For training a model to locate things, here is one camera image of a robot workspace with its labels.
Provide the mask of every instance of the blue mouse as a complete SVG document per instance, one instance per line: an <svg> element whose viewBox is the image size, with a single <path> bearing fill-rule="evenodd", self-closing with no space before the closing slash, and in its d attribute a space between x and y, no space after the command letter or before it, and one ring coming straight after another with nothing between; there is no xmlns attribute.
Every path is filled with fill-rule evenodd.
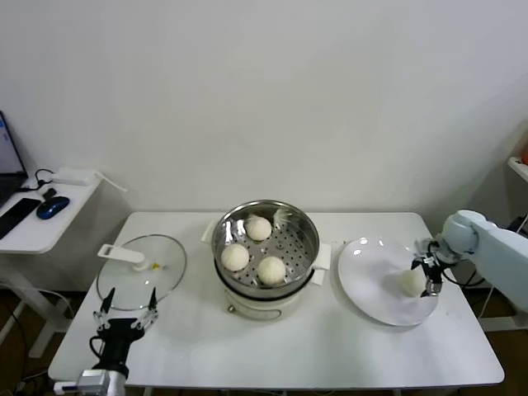
<svg viewBox="0 0 528 396"><path fill-rule="evenodd" d="M36 208L36 217L43 220L51 219L58 214L58 212L68 206L68 204L69 198L65 196L54 196L53 198L49 198Z"/></svg>

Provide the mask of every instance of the floor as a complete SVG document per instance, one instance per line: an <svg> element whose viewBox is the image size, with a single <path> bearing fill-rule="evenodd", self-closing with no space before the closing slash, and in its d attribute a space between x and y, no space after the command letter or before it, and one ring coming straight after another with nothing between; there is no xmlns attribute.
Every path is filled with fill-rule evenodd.
<svg viewBox="0 0 528 396"><path fill-rule="evenodd" d="M478 314L483 306L486 297L485 291L471 290L468 294L468 301L472 304L474 312ZM73 309L76 310L83 300L82 295L69 295ZM8 320L10 314L8 309L14 310L19 299L11 292L6 290L0 291L0 327ZM513 314L512 308L498 292L490 300L485 317L508 316ZM26 344L31 347L33 341L37 338L40 330L44 326L44 321L31 309L25 308L19 319L20 325L24 329ZM497 353L499 360L504 367L506 378L504 382L496 386L464 388L458 391L462 396L517 396L528 394L528 332L496 332L488 334L490 343ZM59 347L62 335L55 335L45 355L41 359L27 359L25 373L38 373L50 364L54 352ZM7 335L6 340L0 346L0 396L10 396L11 391L17 385L21 378L21 370L24 356L24 342L22 341L20 329L14 326ZM35 383L28 384L24 389L25 395L42 395L50 396L52 394L51 381L46 383L44 380L47 376L43 375ZM404 391L403 395L412 396L416 390ZM140 396L140 389L130 389L130 394ZM288 392L294 396L326 396L328 393L315 392ZM381 396L390 395L391 391L339 391L334 395L354 396L369 395ZM195 390L195 389L155 389L154 396L219 396L215 390ZM229 396L256 396L257 392L251 391L231 391Z"/></svg>

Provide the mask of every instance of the glass lid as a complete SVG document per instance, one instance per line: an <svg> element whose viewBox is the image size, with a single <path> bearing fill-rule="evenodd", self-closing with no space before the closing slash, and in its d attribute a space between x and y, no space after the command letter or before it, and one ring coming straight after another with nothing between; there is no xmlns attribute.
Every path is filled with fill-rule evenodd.
<svg viewBox="0 0 528 396"><path fill-rule="evenodd" d="M145 235L125 243L123 248L144 254L144 266L110 259L97 276L97 293L104 299L115 287L112 308L134 311L149 306L156 288L158 302L182 280L187 257L183 246L167 235Z"/></svg>

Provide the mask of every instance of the black phone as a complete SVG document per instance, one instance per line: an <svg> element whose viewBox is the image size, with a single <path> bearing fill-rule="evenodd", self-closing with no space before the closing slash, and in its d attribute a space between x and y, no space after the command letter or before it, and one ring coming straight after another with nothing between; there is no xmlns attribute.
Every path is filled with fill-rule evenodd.
<svg viewBox="0 0 528 396"><path fill-rule="evenodd" d="M14 229L26 216L42 203L41 200L22 198L0 217L0 239Z"/></svg>

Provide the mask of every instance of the laptop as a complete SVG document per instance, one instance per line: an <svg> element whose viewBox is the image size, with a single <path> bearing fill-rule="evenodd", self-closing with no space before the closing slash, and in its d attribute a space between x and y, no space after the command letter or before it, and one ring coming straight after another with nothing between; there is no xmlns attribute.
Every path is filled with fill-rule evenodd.
<svg viewBox="0 0 528 396"><path fill-rule="evenodd" d="M27 172L0 111L0 206L26 181Z"/></svg>

